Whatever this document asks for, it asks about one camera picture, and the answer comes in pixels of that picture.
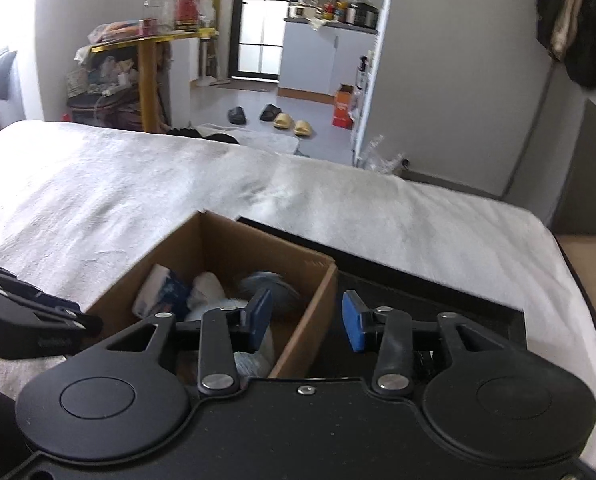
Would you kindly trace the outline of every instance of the doormat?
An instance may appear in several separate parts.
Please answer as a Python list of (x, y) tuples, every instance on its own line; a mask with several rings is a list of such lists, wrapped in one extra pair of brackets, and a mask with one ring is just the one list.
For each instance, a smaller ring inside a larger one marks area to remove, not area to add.
[(278, 88), (278, 83), (271, 83), (266, 81), (250, 81), (247, 79), (231, 79), (224, 84), (214, 84), (218, 88), (226, 88), (228, 90), (250, 90), (252, 92), (271, 92)]

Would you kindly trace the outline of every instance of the red box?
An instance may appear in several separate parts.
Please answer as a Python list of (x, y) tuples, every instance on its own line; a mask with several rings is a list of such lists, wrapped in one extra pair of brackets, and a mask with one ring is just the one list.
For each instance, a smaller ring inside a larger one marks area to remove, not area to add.
[(334, 98), (334, 120), (331, 124), (339, 128), (351, 130), (354, 121), (349, 117), (349, 103), (354, 92), (351, 85), (340, 85), (336, 97)]

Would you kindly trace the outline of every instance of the table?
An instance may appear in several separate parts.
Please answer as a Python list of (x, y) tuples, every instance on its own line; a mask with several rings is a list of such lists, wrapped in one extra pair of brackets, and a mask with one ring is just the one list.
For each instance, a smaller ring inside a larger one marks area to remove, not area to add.
[(160, 132), (158, 113), (158, 60), (156, 59), (156, 44), (188, 38), (209, 40), (217, 35), (214, 28), (200, 28), (196, 32), (171, 32), (148, 38), (133, 38), (130, 40), (109, 41), (93, 46), (91, 52), (105, 52), (117, 48), (136, 46), (138, 49), (138, 91), (140, 94), (140, 118), (142, 130), (152, 134)]

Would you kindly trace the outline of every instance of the blue and white package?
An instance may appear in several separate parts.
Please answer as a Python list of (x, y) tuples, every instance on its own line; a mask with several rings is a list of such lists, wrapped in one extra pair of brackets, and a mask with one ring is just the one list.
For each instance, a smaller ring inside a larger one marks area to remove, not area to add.
[(178, 321), (182, 321), (189, 313), (187, 298), (190, 292), (190, 287), (181, 282), (172, 270), (156, 264), (142, 284), (132, 312), (141, 319), (158, 312), (171, 312)]

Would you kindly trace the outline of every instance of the blue gripper pad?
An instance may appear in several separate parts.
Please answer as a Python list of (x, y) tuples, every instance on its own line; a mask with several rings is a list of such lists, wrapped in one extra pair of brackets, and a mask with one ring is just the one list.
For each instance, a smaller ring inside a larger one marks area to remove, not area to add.
[(265, 336), (267, 327), (271, 322), (271, 310), (274, 306), (274, 299), (269, 289), (265, 290), (262, 296), (258, 299), (249, 314), (249, 345), (256, 352), (262, 344), (262, 339)]
[(354, 301), (345, 292), (342, 295), (342, 321), (354, 352), (364, 350), (364, 333), (360, 323), (360, 312), (354, 306)]

